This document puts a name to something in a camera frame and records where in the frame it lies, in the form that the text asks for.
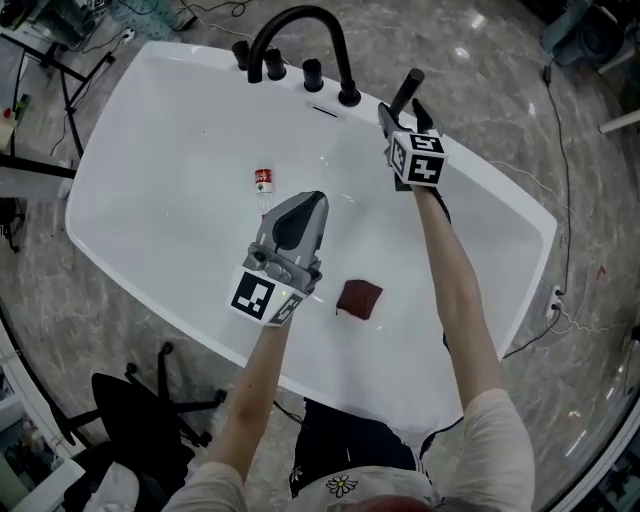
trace small bottle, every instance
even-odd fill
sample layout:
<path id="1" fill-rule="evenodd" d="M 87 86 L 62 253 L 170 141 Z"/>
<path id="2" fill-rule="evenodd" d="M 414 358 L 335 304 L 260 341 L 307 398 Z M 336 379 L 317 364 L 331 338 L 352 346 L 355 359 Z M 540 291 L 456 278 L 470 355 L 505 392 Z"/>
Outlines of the small bottle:
<path id="1" fill-rule="evenodd" d="M 273 208 L 273 162 L 261 159 L 255 171 L 256 199 L 262 218 Z"/>

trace bottle label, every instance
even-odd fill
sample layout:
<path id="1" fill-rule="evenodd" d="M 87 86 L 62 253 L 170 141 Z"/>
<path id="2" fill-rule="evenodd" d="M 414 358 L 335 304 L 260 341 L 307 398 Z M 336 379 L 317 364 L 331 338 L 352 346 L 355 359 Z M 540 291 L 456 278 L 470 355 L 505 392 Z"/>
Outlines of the bottle label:
<path id="1" fill-rule="evenodd" d="M 271 169 L 257 169 L 255 172 L 256 194 L 272 194 Z"/>

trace white bathtub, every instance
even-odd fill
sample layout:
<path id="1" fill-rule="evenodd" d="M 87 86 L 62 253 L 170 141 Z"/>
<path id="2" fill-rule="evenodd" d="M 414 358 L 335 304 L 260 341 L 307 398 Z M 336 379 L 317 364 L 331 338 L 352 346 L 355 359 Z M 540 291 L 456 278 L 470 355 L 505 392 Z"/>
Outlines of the white bathtub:
<path id="1" fill-rule="evenodd" d="M 260 223 L 253 172 L 271 158 L 277 201 L 321 190 L 330 204 L 318 252 L 324 279 L 296 312 L 280 384 L 426 434 L 462 411 L 417 210 L 410 193 L 394 190 L 378 100 L 363 94 L 357 107 L 342 107 L 338 91 L 325 78 L 322 91 L 306 92 L 292 67 L 279 82 L 265 73 L 250 85 L 230 52 L 148 43 L 87 145 L 67 230 L 134 297 L 244 365 L 258 327 L 224 302 Z M 446 142 L 440 191 L 502 356 L 538 285 L 556 221 L 486 161 Z M 384 289 L 366 322 L 336 315 L 348 279 Z"/>

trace black faucet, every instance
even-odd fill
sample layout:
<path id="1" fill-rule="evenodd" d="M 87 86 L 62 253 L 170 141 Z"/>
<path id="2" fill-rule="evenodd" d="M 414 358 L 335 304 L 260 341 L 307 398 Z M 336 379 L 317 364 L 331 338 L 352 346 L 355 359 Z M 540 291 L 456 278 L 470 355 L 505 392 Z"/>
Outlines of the black faucet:
<path id="1" fill-rule="evenodd" d="M 286 25 L 300 18 L 314 18 L 324 23 L 331 33 L 331 41 L 336 52 L 338 69 L 340 70 L 340 86 L 342 91 L 338 94 L 340 103 L 347 107 L 355 107 L 360 103 L 360 93 L 356 89 L 356 83 L 351 76 L 347 44 L 344 41 L 342 27 L 337 18 L 326 9 L 314 5 L 300 5 L 292 7 L 272 18 L 256 36 L 249 53 L 247 65 L 247 77 L 250 84 L 262 82 L 262 61 L 273 37 Z"/>

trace black shorts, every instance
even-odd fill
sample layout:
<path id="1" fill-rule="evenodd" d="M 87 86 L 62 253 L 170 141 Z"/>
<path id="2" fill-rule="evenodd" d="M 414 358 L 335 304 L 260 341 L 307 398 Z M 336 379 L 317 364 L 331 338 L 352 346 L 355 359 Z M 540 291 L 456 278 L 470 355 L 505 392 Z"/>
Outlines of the black shorts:
<path id="1" fill-rule="evenodd" d="M 384 423 L 337 411 L 308 398 L 305 407 L 289 475 L 294 498 L 310 483 L 347 469 L 384 466 L 424 472 L 420 459 Z M 427 441 L 422 453 L 432 436 Z"/>

